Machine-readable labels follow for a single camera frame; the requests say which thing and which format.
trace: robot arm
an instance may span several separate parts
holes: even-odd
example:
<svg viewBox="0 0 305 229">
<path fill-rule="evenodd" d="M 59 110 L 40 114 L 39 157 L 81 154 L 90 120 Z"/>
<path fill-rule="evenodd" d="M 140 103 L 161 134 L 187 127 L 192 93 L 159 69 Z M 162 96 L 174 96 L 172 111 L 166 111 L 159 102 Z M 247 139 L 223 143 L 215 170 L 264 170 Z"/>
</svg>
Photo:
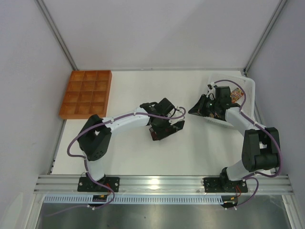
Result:
<svg viewBox="0 0 305 229">
<path fill-rule="evenodd" d="M 203 94 L 189 114 L 213 117 L 232 124 L 243 136 L 242 159 L 235 165 L 224 168 L 221 177 L 228 181 L 242 180 L 243 177 L 259 170 L 269 170 L 279 166 L 279 155 L 271 139 L 264 131 L 250 122 L 251 118 L 240 110 L 240 105 L 232 103 L 230 87 L 215 86 L 215 98 Z M 279 145 L 279 134 L 274 127 L 267 128 Z"/>
<path fill-rule="evenodd" d="M 88 171 L 92 178 L 99 181 L 105 176 L 102 157 L 107 152 L 113 135 L 132 128 L 150 125 L 152 140 L 162 140 L 183 129 L 184 120 L 182 120 L 183 115 L 181 114 L 168 99 L 164 98 L 159 103 L 145 103 L 129 113 L 115 117 L 99 118 L 96 114 L 92 115 L 81 132 L 96 124 L 105 124 L 78 139 L 80 148 L 88 159 Z"/>
</svg>

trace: black mounting bracket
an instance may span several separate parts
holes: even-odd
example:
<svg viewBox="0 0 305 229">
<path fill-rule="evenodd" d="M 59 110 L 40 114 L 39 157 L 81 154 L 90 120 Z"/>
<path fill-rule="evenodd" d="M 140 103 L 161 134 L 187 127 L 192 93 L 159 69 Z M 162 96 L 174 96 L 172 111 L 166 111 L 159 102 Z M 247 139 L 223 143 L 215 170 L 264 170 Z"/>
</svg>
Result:
<svg viewBox="0 0 305 229">
<path fill-rule="evenodd" d="M 242 180 L 229 181 L 226 184 L 222 184 L 220 177 L 206 177 L 203 179 L 203 185 L 206 193 L 236 193 L 236 186 L 239 187 L 242 193 L 248 192 L 246 182 Z"/>
<path fill-rule="evenodd" d="M 120 178 L 119 177 L 105 177 L 99 183 L 109 185 L 114 192 L 119 191 Z M 77 187 L 78 192 L 108 192 L 108 189 L 94 184 L 89 177 L 80 177 Z"/>
</svg>

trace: wire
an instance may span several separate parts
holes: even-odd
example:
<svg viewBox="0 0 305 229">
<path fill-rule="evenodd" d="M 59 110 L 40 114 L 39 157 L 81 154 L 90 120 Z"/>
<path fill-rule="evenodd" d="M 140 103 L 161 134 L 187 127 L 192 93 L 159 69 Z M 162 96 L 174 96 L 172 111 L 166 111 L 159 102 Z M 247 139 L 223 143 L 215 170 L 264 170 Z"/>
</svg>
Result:
<svg viewBox="0 0 305 229">
<path fill-rule="evenodd" d="M 239 195 L 236 196 L 238 198 L 238 197 L 240 197 L 242 195 L 242 192 L 241 192 L 241 190 L 240 190 L 238 185 L 236 185 L 235 189 L 236 189 L 236 195 L 237 195 L 237 190 L 239 191 Z"/>
<path fill-rule="evenodd" d="M 241 206 L 241 205 L 243 205 L 243 204 L 245 204 L 245 203 L 248 203 L 251 199 L 254 198 L 254 196 L 256 195 L 256 193 L 257 193 L 257 191 L 258 191 L 258 186 L 259 186 L 258 179 L 256 179 L 255 177 L 249 177 L 249 178 L 247 178 L 247 179 L 245 179 L 245 180 L 250 180 L 250 179 L 254 179 L 254 180 L 256 181 L 256 188 L 255 188 L 255 190 L 254 190 L 254 193 L 250 196 L 250 198 L 248 198 L 248 200 L 246 200 L 245 202 L 243 202 L 243 203 L 237 205 L 238 207 Z"/>
<path fill-rule="evenodd" d="M 213 100 L 215 100 L 215 96 L 214 96 L 213 93 L 210 93 L 210 94 L 208 95 L 208 97 L 210 98 L 211 95 L 213 96 Z"/>
<path fill-rule="evenodd" d="M 173 117 L 173 116 L 174 116 L 174 114 L 176 113 L 176 111 L 177 111 L 177 109 L 176 109 L 176 108 L 174 108 L 174 111 L 173 111 L 173 114 L 171 115 L 171 117 Z"/>
</svg>

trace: orange grid tray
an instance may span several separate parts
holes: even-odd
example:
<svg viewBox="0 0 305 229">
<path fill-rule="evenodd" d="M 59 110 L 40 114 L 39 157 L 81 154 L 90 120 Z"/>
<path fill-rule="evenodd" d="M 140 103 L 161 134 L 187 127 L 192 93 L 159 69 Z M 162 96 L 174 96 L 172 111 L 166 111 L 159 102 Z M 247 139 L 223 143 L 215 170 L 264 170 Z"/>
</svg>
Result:
<svg viewBox="0 0 305 229">
<path fill-rule="evenodd" d="M 62 119 L 87 119 L 97 114 L 105 117 L 112 73 L 107 71 L 72 71 L 59 116 Z"/>
</svg>

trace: white basket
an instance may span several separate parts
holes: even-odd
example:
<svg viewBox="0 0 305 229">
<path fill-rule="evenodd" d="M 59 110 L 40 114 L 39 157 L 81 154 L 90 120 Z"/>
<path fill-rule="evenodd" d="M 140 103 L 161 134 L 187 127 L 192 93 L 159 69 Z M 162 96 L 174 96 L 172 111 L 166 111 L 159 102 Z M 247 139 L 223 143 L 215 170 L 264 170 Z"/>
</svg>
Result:
<svg viewBox="0 0 305 229">
<path fill-rule="evenodd" d="M 211 82 L 215 82 L 218 80 L 231 80 L 236 82 L 237 84 L 239 84 L 244 91 L 246 92 L 246 96 L 247 96 L 247 100 L 243 106 L 243 111 L 250 116 L 251 118 L 254 119 L 254 100 L 255 100 L 255 82 L 252 79 L 243 77 L 243 76 L 230 76 L 230 75 L 222 75 L 222 74 L 212 74 L 209 77 L 209 81 L 208 84 L 210 84 Z M 230 82 L 219 82 L 217 83 L 217 86 L 229 86 L 230 90 L 233 91 L 235 88 L 237 88 L 237 86 L 233 83 Z M 239 105 L 242 104 L 242 102 L 244 101 L 244 96 L 242 96 L 237 103 Z M 224 127 L 228 127 L 228 128 L 234 128 L 233 125 L 231 125 L 228 122 L 225 121 L 221 121 L 215 118 L 209 118 L 209 117 L 205 117 L 209 122 L 217 124 L 217 125 L 221 125 Z"/>
</svg>

